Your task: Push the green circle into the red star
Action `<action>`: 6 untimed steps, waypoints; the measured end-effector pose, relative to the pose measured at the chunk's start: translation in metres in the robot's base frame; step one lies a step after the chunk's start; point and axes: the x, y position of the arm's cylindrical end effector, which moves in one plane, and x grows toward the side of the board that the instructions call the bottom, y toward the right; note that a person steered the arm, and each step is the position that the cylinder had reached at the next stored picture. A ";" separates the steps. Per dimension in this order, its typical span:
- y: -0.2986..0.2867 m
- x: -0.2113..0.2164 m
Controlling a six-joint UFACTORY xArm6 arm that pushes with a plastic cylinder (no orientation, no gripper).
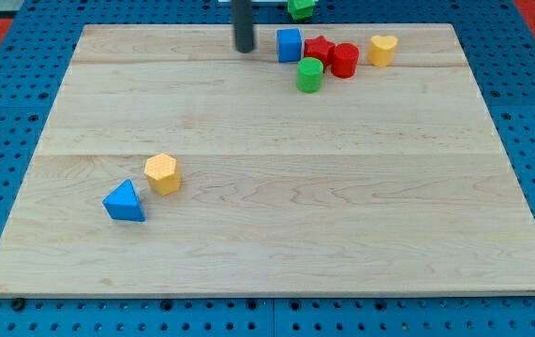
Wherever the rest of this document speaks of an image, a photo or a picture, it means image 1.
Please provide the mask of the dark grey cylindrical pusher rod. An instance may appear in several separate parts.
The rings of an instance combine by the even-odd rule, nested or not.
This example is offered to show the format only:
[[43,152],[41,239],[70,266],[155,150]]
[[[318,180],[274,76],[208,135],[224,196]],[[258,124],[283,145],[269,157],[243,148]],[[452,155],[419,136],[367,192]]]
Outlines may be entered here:
[[230,13],[235,49],[241,53],[252,52],[255,49],[252,2],[250,0],[232,0]]

